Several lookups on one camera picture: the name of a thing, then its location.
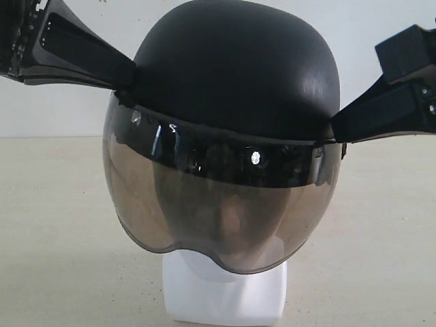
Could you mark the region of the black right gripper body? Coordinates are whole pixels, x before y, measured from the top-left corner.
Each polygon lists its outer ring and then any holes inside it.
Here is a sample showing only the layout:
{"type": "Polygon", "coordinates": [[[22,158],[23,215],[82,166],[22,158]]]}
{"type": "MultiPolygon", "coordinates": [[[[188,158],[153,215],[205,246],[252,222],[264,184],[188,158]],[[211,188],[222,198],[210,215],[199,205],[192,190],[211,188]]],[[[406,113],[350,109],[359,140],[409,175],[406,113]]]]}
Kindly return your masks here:
{"type": "Polygon", "coordinates": [[[412,25],[375,47],[381,107],[399,131],[435,131],[435,30],[412,25]]]}

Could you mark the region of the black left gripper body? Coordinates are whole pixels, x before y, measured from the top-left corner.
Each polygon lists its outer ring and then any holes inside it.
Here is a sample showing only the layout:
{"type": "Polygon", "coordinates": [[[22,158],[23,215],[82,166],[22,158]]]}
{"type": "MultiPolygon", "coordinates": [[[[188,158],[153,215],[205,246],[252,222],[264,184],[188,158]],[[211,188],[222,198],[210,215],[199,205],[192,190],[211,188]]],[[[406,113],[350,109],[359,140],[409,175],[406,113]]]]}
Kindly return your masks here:
{"type": "Polygon", "coordinates": [[[24,75],[27,64],[35,63],[31,50],[43,28],[49,1],[1,2],[1,77],[10,80],[48,80],[24,75]]]}

